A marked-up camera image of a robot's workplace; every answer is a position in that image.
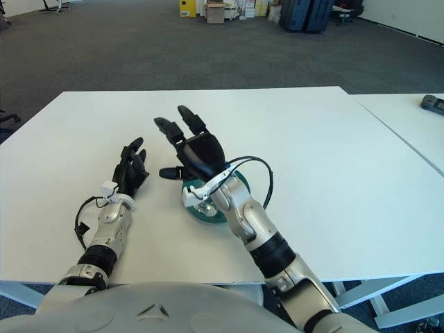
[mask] table leg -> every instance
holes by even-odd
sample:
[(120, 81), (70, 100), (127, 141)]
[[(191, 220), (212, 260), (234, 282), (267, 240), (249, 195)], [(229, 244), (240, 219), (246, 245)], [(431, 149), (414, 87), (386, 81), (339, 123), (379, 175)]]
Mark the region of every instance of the table leg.
[(44, 295), (18, 282), (0, 281), (0, 295), (34, 309), (39, 307)]
[(363, 281), (359, 286), (342, 293), (340, 290), (336, 290), (341, 282), (335, 282), (336, 287), (334, 284), (333, 287), (338, 295), (335, 299), (338, 302), (339, 307), (344, 309), (346, 307), (359, 304), (365, 300), (370, 300), (375, 296), (402, 286), (403, 284), (415, 280), (420, 276), (421, 275), (412, 275), (405, 277), (388, 277), (385, 279), (366, 280)]
[(377, 314), (375, 321), (378, 328), (387, 328), (435, 316), (443, 312), (444, 295), (440, 295), (396, 311)]

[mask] cardboard box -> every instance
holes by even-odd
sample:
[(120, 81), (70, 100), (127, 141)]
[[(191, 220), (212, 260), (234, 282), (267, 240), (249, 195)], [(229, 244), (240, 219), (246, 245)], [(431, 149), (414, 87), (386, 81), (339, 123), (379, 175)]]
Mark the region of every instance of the cardboard box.
[(207, 23), (220, 24), (223, 23), (225, 16), (224, 3), (207, 3)]
[(252, 19), (255, 16), (255, 8), (245, 8), (245, 17)]

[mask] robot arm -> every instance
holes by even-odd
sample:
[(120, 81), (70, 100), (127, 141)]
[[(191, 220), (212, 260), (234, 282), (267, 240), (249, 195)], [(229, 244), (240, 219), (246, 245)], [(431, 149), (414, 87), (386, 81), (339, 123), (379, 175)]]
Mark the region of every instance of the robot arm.
[(155, 123), (174, 145), (184, 168), (200, 178), (206, 189), (187, 189), (184, 199), (194, 195), (204, 199), (206, 191), (225, 214), (233, 234), (244, 244), (265, 283), (280, 299), (299, 330), (304, 332), (374, 332), (359, 321), (340, 314), (333, 296), (313, 274), (301, 256), (294, 253), (265, 209), (249, 194), (245, 184), (228, 173), (223, 149), (216, 137), (208, 132), (199, 116), (185, 106), (179, 113), (195, 135), (185, 139), (176, 123), (156, 118)]
[[(125, 248), (131, 211), (135, 206), (134, 195), (149, 175), (144, 167), (146, 151), (136, 154), (143, 141), (139, 137), (123, 148), (112, 182), (102, 184), (102, 196), (85, 201), (88, 203), (98, 198), (105, 201), (96, 234), (77, 265), (72, 266), (45, 296), (39, 312), (108, 287), (112, 269)], [(76, 223), (75, 231), (82, 245), (87, 230), (86, 225)]]

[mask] cable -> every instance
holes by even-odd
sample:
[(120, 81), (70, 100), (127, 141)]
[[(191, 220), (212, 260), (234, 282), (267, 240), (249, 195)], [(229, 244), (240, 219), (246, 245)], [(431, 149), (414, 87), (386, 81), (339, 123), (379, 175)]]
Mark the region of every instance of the cable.
[(85, 246), (85, 242), (83, 241), (83, 235), (85, 234), (85, 232), (87, 232), (89, 230), (89, 227), (87, 225), (85, 225), (83, 222), (80, 223), (80, 225), (78, 224), (78, 217), (80, 216), (80, 213), (82, 212), (82, 209), (88, 204), (91, 203), (93, 200), (96, 201), (97, 203), (97, 199), (100, 199), (102, 197), (100, 196), (92, 196), (91, 198), (87, 199), (78, 209), (77, 215), (76, 215), (76, 221), (74, 222), (74, 232), (76, 233), (77, 239), (80, 242), (80, 244), (83, 247), (83, 250), (86, 250), (86, 246)]
[(103, 197), (103, 196), (92, 196), (91, 198), (88, 198), (88, 199), (87, 199), (87, 200), (86, 200), (86, 201), (80, 206), (80, 208), (78, 209), (78, 212), (77, 212), (77, 215), (76, 215), (76, 220), (75, 220), (75, 222), (74, 222), (74, 232), (76, 233), (77, 239), (78, 239), (78, 241), (80, 242), (80, 244), (82, 245), (83, 250), (86, 250), (86, 245), (85, 245), (85, 242), (83, 241), (83, 235), (89, 230), (89, 227), (88, 227), (86, 224), (84, 224), (83, 222), (80, 222), (80, 225), (78, 224), (78, 217), (80, 216), (80, 213), (82, 212), (83, 208), (84, 208), (88, 203), (91, 203), (93, 200), (96, 201), (96, 206), (97, 206), (97, 208), (104, 208), (104, 207), (109, 203), (109, 201), (107, 201), (104, 205), (99, 206), (99, 203), (97, 202), (97, 200), (98, 200), (98, 199), (106, 200), (106, 199), (111, 198), (111, 197), (114, 195), (114, 193), (115, 193), (117, 187), (119, 187), (119, 186), (116, 185), (116, 186), (114, 187), (114, 189), (112, 189), (112, 193), (111, 193), (109, 196), (107, 196), (107, 197)]
[[(268, 186), (268, 192), (266, 194), (266, 198), (264, 201), (264, 204), (262, 205), (262, 207), (264, 209), (266, 209), (266, 207), (268, 206), (268, 203), (270, 202), (271, 199), (271, 195), (273, 194), (273, 172), (271, 171), (271, 167), (268, 165), (267, 162), (265, 162), (262, 158), (256, 157), (256, 156), (241, 156), (241, 157), (237, 157), (233, 160), (230, 160), (227, 165), (233, 163), (233, 162), (237, 162), (237, 161), (241, 161), (244, 160), (243, 162), (237, 164), (233, 170), (230, 171), (230, 173), (228, 174), (228, 176), (226, 176), (224, 179), (222, 179), (222, 181), (219, 183), (219, 185), (213, 190), (211, 191), (208, 196), (211, 196), (215, 191), (217, 191), (218, 189), (221, 188), (221, 186), (225, 183), (225, 181), (236, 171), (237, 168), (239, 168), (243, 163), (247, 163), (249, 161), (257, 161), (257, 162), (261, 162), (263, 163), (266, 168), (268, 169), (268, 175), (269, 175), (269, 186)], [(197, 196), (197, 194), (195, 194), (194, 192), (192, 192), (192, 194), (198, 199), (198, 200), (202, 200), (203, 198), (199, 198)]]
[(231, 164), (233, 162), (237, 162), (237, 161), (240, 161), (240, 160), (246, 160), (245, 162), (250, 161), (250, 160), (258, 161), (258, 162), (261, 162), (263, 165), (265, 165), (266, 168), (268, 169), (269, 186), (268, 186), (268, 191), (267, 191), (267, 194), (266, 194), (266, 197), (265, 197), (264, 204), (262, 205), (262, 207), (264, 207), (264, 209), (266, 209), (268, 204), (270, 203), (271, 196), (273, 195), (273, 171), (271, 170), (271, 167), (262, 158), (256, 157), (256, 156), (241, 156), (241, 157), (237, 157), (237, 158), (235, 158), (233, 160), (228, 161), (228, 164)]

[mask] yellow box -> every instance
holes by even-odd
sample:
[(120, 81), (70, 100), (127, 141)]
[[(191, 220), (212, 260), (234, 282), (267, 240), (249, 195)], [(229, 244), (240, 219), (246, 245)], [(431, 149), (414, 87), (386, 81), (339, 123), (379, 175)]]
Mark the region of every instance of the yellow box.
[(255, 7), (255, 16), (266, 16), (266, 6)]
[(179, 0), (180, 17), (196, 17), (196, 0)]
[(267, 10), (268, 10), (268, 6), (261, 6), (259, 16), (266, 16)]

